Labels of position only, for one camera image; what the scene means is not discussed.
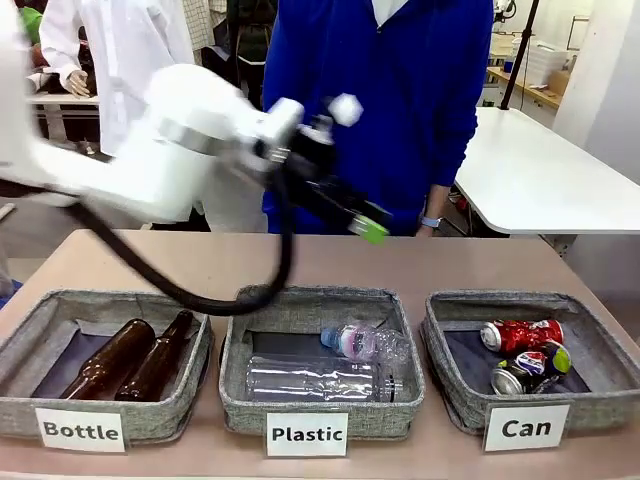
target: clear plastic bottle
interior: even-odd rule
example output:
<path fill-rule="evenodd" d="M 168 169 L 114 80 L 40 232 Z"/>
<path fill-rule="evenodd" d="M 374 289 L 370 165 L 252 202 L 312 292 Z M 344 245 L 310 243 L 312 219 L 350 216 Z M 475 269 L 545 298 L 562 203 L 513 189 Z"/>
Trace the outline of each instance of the clear plastic bottle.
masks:
<path fill-rule="evenodd" d="M 324 346 L 355 362 L 406 365 L 409 361 L 409 343 L 397 330 L 344 325 L 325 328 L 320 341 Z"/>
<path fill-rule="evenodd" d="M 390 371 L 346 358 L 257 355 L 247 368 L 253 402 L 394 402 L 401 392 Z"/>

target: bottle label card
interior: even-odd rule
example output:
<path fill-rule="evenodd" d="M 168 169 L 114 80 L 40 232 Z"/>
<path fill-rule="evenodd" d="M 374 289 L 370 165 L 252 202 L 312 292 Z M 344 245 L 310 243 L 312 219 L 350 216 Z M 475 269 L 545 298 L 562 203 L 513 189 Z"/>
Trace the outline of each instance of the bottle label card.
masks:
<path fill-rule="evenodd" d="M 73 412 L 36 408 L 45 447 L 81 452 L 125 451 L 118 413 Z"/>

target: crushed plastic bottle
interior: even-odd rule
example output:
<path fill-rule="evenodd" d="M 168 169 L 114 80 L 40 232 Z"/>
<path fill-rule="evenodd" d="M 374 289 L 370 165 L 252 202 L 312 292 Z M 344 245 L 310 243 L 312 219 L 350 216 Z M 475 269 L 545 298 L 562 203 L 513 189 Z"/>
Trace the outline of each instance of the crushed plastic bottle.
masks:
<path fill-rule="evenodd" d="M 397 330 L 344 325 L 323 329 L 320 341 L 324 346 L 355 362 L 406 365 L 409 361 L 409 342 Z"/>

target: black stand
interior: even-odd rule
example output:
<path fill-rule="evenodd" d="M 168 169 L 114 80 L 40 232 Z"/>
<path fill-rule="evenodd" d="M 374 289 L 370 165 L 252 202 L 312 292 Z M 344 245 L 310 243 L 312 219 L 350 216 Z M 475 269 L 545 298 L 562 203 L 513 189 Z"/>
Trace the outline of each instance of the black stand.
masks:
<path fill-rule="evenodd" d="M 524 31 L 522 32 L 522 41 L 520 42 L 520 49 L 518 50 L 516 61 L 513 64 L 513 70 L 511 70 L 509 83 L 507 84 L 507 91 L 505 92 L 504 98 L 502 99 L 502 103 L 500 104 L 500 110 L 509 110 L 509 101 L 511 100 L 513 89 L 516 86 L 516 80 L 518 78 L 518 73 L 520 72 L 522 59 L 524 58 L 524 53 L 527 51 L 529 40 L 531 39 L 531 35 L 533 34 L 533 21 L 536 18 L 536 13 L 538 13 L 539 3 L 540 3 L 540 0 L 533 0 L 533 4 L 531 5 L 531 11 L 529 12 L 529 19 L 527 20 L 527 26 L 524 28 Z"/>

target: white wall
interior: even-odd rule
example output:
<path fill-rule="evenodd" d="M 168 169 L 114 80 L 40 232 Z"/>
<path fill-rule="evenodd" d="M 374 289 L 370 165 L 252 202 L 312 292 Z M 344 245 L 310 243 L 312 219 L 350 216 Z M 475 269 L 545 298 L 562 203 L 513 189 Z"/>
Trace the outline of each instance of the white wall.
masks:
<path fill-rule="evenodd" d="M 566 47 L 574 15 L 591 15 L 595 0 L 540 0 L 533 33 L 545 42 Z M 521 32 L 527 24 L 532 0 L 516 0 L 518 12 L 501 27 L 503 32 Z"/>
<path fill-rule="evenodd" d="M 554 130 L 640 184 L 638 52 L 640 0 L 597 0 Z M 568 263 L 605 302 L 640 301 L 640 236 L 579 237 Z"/>

